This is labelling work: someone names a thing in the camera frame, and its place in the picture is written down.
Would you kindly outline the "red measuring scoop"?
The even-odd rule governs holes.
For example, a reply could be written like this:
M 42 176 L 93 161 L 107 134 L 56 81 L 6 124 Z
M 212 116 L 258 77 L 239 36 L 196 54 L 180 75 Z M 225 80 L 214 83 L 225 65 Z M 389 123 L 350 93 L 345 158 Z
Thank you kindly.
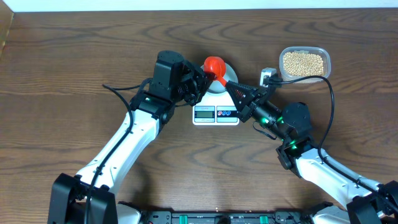
M 222 58 L 215 56 L 206 58 L 203 70 L 205 73 L 212 74 L 214 76 L 214 80 L 220 82 L 223 87 L 226 86 L 227 81 L 224 79 L 226 74 L 226 64 Z

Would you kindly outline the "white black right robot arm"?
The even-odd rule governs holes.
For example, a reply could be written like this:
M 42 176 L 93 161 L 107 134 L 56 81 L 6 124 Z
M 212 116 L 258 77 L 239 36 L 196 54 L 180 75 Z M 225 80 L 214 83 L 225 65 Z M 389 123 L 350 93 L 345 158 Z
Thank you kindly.
M 279 109 L 269 102 L 281 82 L 267 87 L 228 82 L 226 90 L 238 118 L 253 120 L 255 131 L 272 140 L 280 139 L 276 149 L 282 167 L 309 181 L 337 201 L 350 223 L 384 223 L 384 216 L 397 216 L 397 182 L 381 184 L 355 173 L 332 158 L 310 133 L 310 112 L 305 103 L 290 103 Z

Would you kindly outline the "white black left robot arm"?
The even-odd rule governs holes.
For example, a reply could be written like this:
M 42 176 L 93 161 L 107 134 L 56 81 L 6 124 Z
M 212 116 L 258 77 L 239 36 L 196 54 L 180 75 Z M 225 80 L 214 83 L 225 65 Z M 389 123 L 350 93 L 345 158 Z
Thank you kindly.
M 116 203 L 126 174 L 178 106 L 201 101 L 214 75 L 173 51 L 158 53 L 154 74 L 136 86 L 126 116 L 105 147 L 76 175 L 52 186 L 48 223 L 139 223 L 138 209 Z

